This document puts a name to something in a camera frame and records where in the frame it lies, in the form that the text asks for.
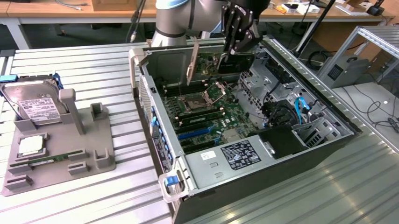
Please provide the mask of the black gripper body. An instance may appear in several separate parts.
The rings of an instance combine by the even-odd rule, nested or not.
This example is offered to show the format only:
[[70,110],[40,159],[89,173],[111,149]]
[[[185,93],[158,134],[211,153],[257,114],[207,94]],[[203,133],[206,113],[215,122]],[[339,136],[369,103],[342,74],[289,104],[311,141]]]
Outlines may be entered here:
[[233,3],[249,9],[254,13],[254,18],[259,20],[262,12],[267,9],[271,0],[234,0]]

